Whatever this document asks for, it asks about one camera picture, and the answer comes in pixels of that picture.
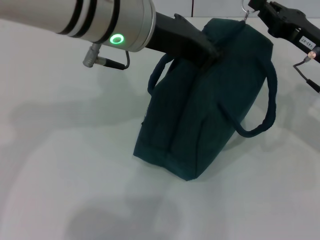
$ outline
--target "green light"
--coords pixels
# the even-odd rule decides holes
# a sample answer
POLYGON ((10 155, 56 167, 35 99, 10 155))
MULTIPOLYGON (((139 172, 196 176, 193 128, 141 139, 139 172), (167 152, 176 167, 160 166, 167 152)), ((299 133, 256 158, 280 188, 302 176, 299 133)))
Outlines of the green light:
POLYGON ((121 44, 125 40, 125 37, 121 34, 115 34, 110 38, 110 43, 112 44, 121 44))

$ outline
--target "white wall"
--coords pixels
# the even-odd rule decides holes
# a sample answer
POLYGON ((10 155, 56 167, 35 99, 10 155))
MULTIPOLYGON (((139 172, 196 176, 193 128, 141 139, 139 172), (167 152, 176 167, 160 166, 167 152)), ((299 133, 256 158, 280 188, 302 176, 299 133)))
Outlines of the white wall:
MULTIPOLYGON (((299 9, 309 18, 320 17, 319 0, 275 0, 291 9, 299 9)), ((194 0, 194 17, 242 17, 240 0, 194 0)))
POLYGON ((173 16, 180 14, 184 17, 191 17, 192 0, 153 0, 155 9, 161 14, 173 16))

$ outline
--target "sticker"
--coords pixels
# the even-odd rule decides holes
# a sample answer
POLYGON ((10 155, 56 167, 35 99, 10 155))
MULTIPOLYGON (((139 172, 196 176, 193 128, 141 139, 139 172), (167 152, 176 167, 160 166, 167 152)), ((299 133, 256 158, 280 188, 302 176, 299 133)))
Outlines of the sticker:
POLYGON ((308 38, 306 38, 305 36, 303 36, 300 41, 300 43, 302 43, 303 45, 305 45, 306 47, 308 47, 309 49, 313 50, 316 47, 316 44, 309 40, 308 38))

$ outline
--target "dark green bag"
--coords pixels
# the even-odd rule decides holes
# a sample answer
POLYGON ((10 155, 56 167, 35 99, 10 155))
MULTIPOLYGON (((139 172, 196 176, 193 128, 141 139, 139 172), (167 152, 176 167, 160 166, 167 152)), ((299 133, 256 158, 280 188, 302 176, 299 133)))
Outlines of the dark green bag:
POLYGON ((152 99, 134 155, 189 181, 199 177, 235 130, 251 138, 276 119, 277 74, 271 62, 273 44, 244 21, 213 19, 203 32, 221 48, 223 58, 208 71, 175 59, 156 86, 165 55, 150 77, 152 99), (267 77, 269 105, 265 120, 252 131, 240 122, 252 107, 267 77))

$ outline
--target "cable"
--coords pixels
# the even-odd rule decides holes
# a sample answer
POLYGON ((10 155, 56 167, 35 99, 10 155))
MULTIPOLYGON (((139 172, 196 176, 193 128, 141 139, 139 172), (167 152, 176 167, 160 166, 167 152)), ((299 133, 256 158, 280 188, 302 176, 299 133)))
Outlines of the cable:
POLYGON ((192 0, 191 17, 194 17, 195 0, 192 0))
POLYGON ((297 72, 303 77, 303 79, 306 81, 306 83, 312 87, 317 93, 320 93, 320 86, 316 84, 314 81, 306 78, 306 76, 298 69, 298 66, 301 66, 302 64, 306 63, 306 59, 303 60, 302 62, 299 62, 295 65, 293 65, 294 69, 297 70, 297 72))
POLYGON ((293 65, 293 67, 295 70, 297 70, 297 72, 301 75, 301 77, 303 77, 304 80, 308 81, 309 79, 306 78, 306 76, 297 68, 298 66, 301 66, 304 63, 305 63, 305 61, 299 62, 299 63, 293 65))
POLYGON ((123 70, 126 70, 130 67, 130 55, 128 51, 125 51, 125 55, 126 55, 126 65, 124 67, 123 70))
POLYGON ((125 55, 126 55, 126 65, 124 65, 122 63, 119 63, 117 61, 113 61, 113 60, 104 58, 105 59, 105 64, 103 66, 105 66, 107 68, 126 70, 126 69, 128 69, 130 67, 130 55, 129 55, 129 52, 125 51, 125 55))

